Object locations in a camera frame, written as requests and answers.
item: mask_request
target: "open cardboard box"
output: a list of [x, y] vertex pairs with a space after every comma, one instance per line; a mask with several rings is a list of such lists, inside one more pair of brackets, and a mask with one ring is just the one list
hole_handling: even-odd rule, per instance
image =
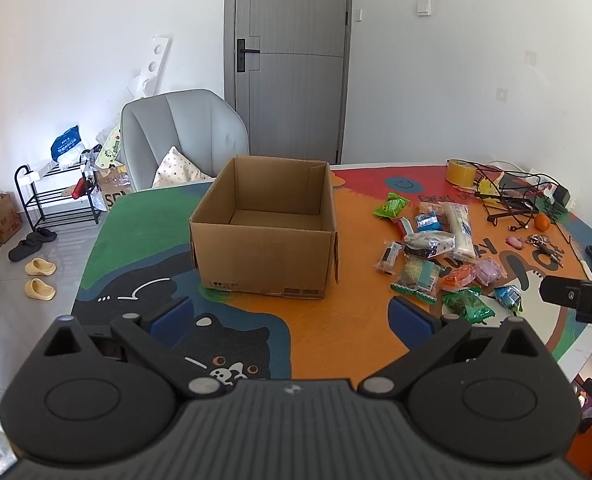
[[202, 285], [322, 298], [338, 280], [338, 233], [326, 162], [236, 156], [189, 220]]

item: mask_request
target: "light switch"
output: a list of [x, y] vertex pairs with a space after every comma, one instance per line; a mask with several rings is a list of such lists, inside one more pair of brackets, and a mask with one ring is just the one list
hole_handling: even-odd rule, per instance
[[431, 0], [418, 0], [416, 13], [418, 16], [431, 16]]

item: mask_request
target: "door handle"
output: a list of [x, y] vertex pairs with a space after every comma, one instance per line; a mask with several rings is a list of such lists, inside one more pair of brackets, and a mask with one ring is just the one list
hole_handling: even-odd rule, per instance
[[245, 40], [236, 40], [236, 72], [245, 71], [245, 54], [260, 54], [260, 49], [245, 48]]

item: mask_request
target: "colorful tablecloth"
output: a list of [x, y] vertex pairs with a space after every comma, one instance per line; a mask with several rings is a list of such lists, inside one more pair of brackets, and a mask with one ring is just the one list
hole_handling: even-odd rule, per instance
[[[573, 311], [543, 303], [538, 286], [545, 274], [584, 278], [566, 232], [584, 247], [592, 244], [590, 228], [571, 216], [563, 232], [549, 229], [564, 265], [560, 268], [534, 247], [517, 251], [508, 246], [511, 219], [496, 227], [487, 222], [479, 201], [444, 180], [444, 167], [333, 171], [340, 283], [332, 280], [323, 300], [202, 287], [199, 271], [191, 266], [188, 231], [189, 216], [210, 185], [200, 183], [147, 190], [117, 201], [87, 262], [73, 314], [83, 324], [107, 324], [125, 312], [146, 314], [172, 298], [188, 296], [193, 315], [178, 348], [205, 374], [229, 383], [241, 378], [349, 378], [357, 384], [407, 352], [388, 311], [392, 279], [373, 268], [386, 240], [396, 238], [393, 224], [373, 211], [394, 190], [414, 202], [469, 204], [477, 251], [503, 264], [509, 274], [503, 283], [519, 286], [524, 317], [567, 376], [580, 371], [592, 351], [592, 326], [576, 322]], [[519, 234], [534, 232], [531, 228]], [[495, 300], [485, 301], [496, 311], [490, 325], [509, 316]], [[440, 306], [431, 311], [441, 314]]]

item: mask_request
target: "gray door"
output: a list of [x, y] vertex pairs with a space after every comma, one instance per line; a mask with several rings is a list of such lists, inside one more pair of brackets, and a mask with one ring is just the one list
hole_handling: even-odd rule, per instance
[[236, 0], [236, 111], [252, 155], [336, 162], [346, 2]]

